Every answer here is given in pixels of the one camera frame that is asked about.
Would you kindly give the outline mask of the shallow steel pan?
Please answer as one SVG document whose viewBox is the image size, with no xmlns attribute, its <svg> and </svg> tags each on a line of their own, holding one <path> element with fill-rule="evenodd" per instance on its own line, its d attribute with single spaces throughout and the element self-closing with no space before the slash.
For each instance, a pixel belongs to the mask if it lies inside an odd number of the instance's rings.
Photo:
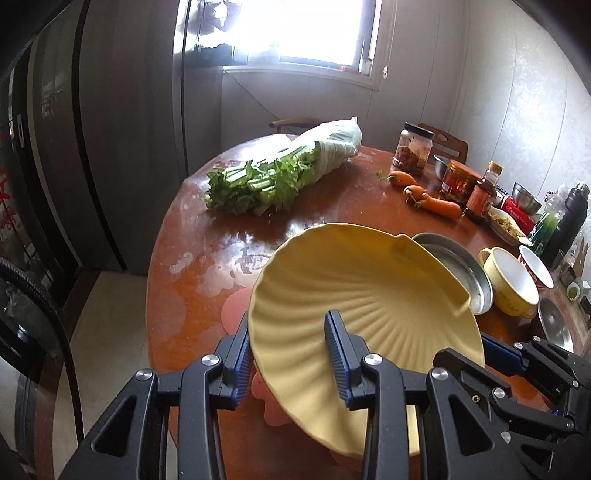
<svg viewBox="0 0 591 480">
<path fill-rule="evenodd" d="M 494 291 L 488 275 L 476 258 L 456 241 L 436 233 L 415 234 L 413 240 L 435 256 L 470 294 L 470 309 L 475 316 L 493 306 Z"/>
</svg>

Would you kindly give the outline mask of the large stainless steel bowl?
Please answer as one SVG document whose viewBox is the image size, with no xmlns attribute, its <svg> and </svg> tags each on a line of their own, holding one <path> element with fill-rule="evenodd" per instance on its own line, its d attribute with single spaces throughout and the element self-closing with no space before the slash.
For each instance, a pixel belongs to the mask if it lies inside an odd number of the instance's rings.
<svg viewBox="0 0 591 480">
<path fill-rule="evenodd" d="M 565 318 L 550 298 L 540 298 L 537 307 L 536 326 L 540 337 L 568 352 L 574 352 L 573 339 Z"/>
</svg>

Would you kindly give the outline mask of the yellow enamel bowl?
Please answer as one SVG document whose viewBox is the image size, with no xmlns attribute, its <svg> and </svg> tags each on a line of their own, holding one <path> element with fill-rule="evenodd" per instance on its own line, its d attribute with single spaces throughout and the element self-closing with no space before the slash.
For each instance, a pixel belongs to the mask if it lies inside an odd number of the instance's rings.
<svg viewBox="0 0 591 480">
<path fill-rule="evenodd" d="M 500 247 L 484 248 L 478 261 L 487 274 L 494 293 L 494 304 L 512 317 L 532 319 L 540 295 L 535 282 L 518 259 Z"/>
</svg>

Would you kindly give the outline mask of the yellow shell-shaped plate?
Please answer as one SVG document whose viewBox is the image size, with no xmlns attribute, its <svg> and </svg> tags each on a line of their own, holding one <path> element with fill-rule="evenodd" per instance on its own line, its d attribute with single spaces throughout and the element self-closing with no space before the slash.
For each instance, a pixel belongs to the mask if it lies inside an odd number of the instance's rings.
<svg viewBox="0 0 591 480">
<path fill-rule="evenodd" d="M 325 346 L 331 310 L 370 351 L 402 369 L 425 373 L 445 348 L 484 360 L 469 292 L 412 238 L 325 224 L 285 241 L 252 289 L 253 357 L 294 423 L 345 456 L 362 455 L 367 414 L 339 399 Z"/>
</svg>

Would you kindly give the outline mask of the red white paper bowl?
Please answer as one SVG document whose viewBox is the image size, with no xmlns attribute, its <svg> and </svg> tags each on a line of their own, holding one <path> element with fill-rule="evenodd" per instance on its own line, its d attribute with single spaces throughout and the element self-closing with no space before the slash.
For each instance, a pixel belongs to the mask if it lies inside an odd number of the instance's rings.
<svg viewBox="0 0 591 480">
<path fill-rule="evenodd" d="M 536 253 L 534 253 L 528 246 L 519 246 L 518 261 L 526 268 L 539 292 L 545 290 L 552 290 L 555 286 L 554 279 Z"/>
</svg>

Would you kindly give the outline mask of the green fruit in net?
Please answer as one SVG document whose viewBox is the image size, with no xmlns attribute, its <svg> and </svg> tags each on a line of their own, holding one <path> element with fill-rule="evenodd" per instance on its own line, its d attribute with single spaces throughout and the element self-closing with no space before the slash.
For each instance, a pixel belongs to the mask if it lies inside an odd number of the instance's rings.
<svg viewBox="0 0 591 480">
<path fill-rule="evenodd" d="M 566 287 L 566 297 L 571 302 L 577 302 L 584 294 L 583 284 L 578 281 L 571 282 Z"/>
</svg>

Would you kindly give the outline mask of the white dish with food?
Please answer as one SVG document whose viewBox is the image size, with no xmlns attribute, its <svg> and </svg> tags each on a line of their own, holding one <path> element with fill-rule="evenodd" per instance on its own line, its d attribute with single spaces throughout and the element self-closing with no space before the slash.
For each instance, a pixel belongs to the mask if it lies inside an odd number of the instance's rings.
<svg viewBox="0 0 591 480">
<path fill-rule="evenodd" d="M 487 212 L 487 221 L 493 232 L 508 245 L 532 246 L 530 239 L 507 212 L 491 207 Z"/>
</svg>

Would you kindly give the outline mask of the green drink bottle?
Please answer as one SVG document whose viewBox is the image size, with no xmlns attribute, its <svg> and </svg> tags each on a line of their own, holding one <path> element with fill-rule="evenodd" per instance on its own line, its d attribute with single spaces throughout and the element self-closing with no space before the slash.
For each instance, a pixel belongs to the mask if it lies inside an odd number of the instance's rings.
<svg viewBox="0 0 591 480">
<path fill-rule="evenodd" d="M 531 249 L 538 256 L 544 252 L 550 238 L 565 213 L 565 201 L 569 189 L 561 184 L 557 191 L 549 191 L 545 196 L 545 203 L 534 229 L 529 234 Z"/>
</svg>

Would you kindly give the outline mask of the red tissue box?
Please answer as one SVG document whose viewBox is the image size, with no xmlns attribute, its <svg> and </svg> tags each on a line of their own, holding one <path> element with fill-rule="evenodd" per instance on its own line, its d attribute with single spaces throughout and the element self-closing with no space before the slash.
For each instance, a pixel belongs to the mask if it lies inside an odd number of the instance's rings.
<svg viewBox="0 0 591 480">
<path fill-rule="evenodd" d="M 529 235 L 535 227 L 535 221 L 521 210 L 511 196 L 506 196 L 501 204 L 501 209 L 508 213 L 517 223 L 521 231 Z"/>
</svg>

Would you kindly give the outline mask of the carrot near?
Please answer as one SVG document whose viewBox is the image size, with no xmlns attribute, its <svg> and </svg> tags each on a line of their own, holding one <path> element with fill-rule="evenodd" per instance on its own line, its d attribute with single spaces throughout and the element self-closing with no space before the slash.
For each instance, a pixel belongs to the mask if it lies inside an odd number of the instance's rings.
<svg viewBox="0 0 591 480">
<path fill-rule="evenodd" d="M 452 220 L 457 220 L 463 215 L 460 205 L 455 202 L 434 198 L 427 193 L 424 193 L 416 201 L 416 206 Z"/>
</svg>

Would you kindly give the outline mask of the carrot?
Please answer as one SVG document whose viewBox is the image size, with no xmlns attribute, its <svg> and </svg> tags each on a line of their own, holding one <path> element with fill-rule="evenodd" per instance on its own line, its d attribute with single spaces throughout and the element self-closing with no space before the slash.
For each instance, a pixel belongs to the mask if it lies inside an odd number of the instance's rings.
<svg viewBox="0 0 591 480">
<path fill-rule="evenodd" d="M 403 190 L 406 202 L 412 203 L 416 208 L 421 208 L 430 195 L 420 185 L 409 185 Z"/>
<path fill-rule="evenodd" d="M 427 193 L 424 193 L 416 201 L 416 206 L 452 220 L 457 220 L 463 215 L 460 205 L 455 202 L 434 198 Z"/>
<path fill-rule="evenodd" d="M 391 185 L 400 188 L 417 185 L 417 180 L 405 171 L 392 171 L 388 175 L 381 171 L 376 173 L 376 176 L 381 181 L 388 181 Z"/>
</svg>

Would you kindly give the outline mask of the small steel bowl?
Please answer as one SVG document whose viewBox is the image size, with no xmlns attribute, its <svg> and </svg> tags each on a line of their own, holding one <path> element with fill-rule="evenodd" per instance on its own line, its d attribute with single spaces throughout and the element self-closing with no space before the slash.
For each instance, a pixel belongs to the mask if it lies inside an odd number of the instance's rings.
<svg viewBox="0 0 591 480">
<path fill-rule="evenodd" d="M 518 182 L 513 185 L 511 197 L 517 207 L 529 216 L 535 215 L 541 208 L 536 197 Z"/>
</svg>

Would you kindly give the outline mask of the brown sauce bottle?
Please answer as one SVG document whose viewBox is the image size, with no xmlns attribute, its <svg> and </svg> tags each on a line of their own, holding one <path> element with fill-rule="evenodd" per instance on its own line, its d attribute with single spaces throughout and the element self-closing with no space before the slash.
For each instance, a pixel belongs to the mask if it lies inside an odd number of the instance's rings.
<svg viewBox="0 0 591 480">
<path fill-rule="evenodd" d="M 497 197 L 497 183 L 503 167 L 490 161 L 483 177 L 475 184 L 465 208 L 465 215 L 474 222 L 485 220 L 490 207 Z"/>
</svg>

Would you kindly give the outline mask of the black thermos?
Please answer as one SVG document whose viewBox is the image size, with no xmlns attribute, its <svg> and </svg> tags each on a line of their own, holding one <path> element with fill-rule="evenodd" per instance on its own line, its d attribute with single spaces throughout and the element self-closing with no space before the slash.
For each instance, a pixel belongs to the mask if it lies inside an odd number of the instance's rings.
<svg viewBox="0 0 591 480">
<path fill-rule="evenodd" d="M 552 268 L 558 257 L 564 257 L 570 250 L 577 234 L 587 218 L 590 187 L 585 182 L 578 182 L 565 200 L 565 213 L 558 222 L 541 259 Z"/>
</svg>

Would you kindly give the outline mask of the red chili sauce jar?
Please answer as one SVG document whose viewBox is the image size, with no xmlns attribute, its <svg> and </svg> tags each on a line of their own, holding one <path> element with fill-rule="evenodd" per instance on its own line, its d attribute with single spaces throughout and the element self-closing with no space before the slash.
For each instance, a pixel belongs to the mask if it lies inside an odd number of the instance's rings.
<svg viewBox="0 0 591 480">
<path fill-rule="evenodd" d="M 444 174 L 440 193 L 444 199 L 465 207 L 481 175 L 456 160 L 451 160 Z"/>
</svg>

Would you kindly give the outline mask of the carrot middle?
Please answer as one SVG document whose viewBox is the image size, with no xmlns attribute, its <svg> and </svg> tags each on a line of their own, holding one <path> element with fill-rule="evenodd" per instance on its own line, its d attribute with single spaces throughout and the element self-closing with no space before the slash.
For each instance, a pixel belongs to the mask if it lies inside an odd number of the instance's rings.
<svg viewBox="0 0 591 480">
<path fill-rule="evenodd" d="M 406 202 L 412 203 L 416 208 L 421 208 L 430 195 L 420 185 L 409 185 L 403 190 Z"/>
</svg>

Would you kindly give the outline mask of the steel bowl behind jars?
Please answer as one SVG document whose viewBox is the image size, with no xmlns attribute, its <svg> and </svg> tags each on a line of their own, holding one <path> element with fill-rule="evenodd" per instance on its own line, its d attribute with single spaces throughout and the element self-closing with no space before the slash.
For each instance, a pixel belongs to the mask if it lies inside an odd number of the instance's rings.
<svg viewBox="0 0 591 480">
<path fill-rule="evenodd" d="M 436 177 L 443 181 L 450 165 L 451 159 L 442 155 L 434 155 L 434 166 Z"/>
</svg>

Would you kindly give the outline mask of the round wooden table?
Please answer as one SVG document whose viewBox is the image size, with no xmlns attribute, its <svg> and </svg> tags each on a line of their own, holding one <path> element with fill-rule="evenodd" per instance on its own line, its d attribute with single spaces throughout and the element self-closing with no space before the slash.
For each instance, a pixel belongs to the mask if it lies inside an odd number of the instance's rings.
<svg viewBox="0 0 591 480">
<path fill-rule="evenodd" d="M 375 426 L 381 478 L 587 478 L 577 357 L 498 308 L 469 312 L 415 236 L 450 238 L 482 264 L 499 238 L 408 202 L 388 180 L 392 160 L 362 147 L 290 209 L 260 216 L 209 210 L 207 170 L 182 184 L 149 269 L 151 364 L 164 374 L 214 352 L 223 302 L 250 281 L 254 362 L 290 421 L 267 425 L 247 397 L 193 442 L 188 427 L 215 409 L 200 400 L 176 412 L 180 461 L 211 446 L 206 464 L 229 479 L 358 479 Z"/>
</svg>

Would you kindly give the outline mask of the carrot far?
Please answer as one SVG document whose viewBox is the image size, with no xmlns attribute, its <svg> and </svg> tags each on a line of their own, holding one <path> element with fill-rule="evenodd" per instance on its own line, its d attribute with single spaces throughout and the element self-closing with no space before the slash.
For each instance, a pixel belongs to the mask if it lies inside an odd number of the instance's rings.
<svg viewBox="0 0 591 480">
<path fill-rule="evenodd" d="M 376 173 L 376 176 L 381 181 L 388 181 L 391 185 L 400 188 L 417 185 L 417 180 L 405 171 L 392 171 L 388 175 L 381 171 Z"/>
</svg>

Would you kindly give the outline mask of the clear jar black lid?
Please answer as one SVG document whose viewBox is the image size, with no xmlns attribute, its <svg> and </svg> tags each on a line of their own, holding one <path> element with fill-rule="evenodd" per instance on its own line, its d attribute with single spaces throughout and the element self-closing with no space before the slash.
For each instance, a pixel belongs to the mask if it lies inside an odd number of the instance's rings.
<svg viewBox="0 0 591 480">
<path fill-rule="evenodd" d="M 432 131 L 406 122 L 394 152 L 394 168 L 421 176 L 429 160 L 434 137 Z"/>
</svg>

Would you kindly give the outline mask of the celery bunch in bag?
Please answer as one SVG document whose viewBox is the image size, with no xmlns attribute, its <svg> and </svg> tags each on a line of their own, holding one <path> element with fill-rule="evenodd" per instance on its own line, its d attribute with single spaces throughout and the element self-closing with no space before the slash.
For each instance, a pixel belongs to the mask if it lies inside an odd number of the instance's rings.
<svg viewBox="0 0 591 480">
<path fill-rule="evenodd" d="M 356 117 L 322 123 L 266 158 L 212 168 L 207 173 L 205 206 L 232 215 L 288 210 L 301 189 L 355 157 L 361 143 Z"/>
</svg>

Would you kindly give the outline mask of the dark refrigerator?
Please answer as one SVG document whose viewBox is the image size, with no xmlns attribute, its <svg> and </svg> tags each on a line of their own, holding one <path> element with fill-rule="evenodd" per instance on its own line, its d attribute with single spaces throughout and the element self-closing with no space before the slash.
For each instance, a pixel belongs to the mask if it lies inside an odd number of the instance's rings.
<svg viewBox="0 0 591 480">
<path fill-rule="evenodd" d="M 221 149 L 208 1 L 1 5 L 2 255 L 57 303 L 147 271 L 181 183 Z"/>
</svg>

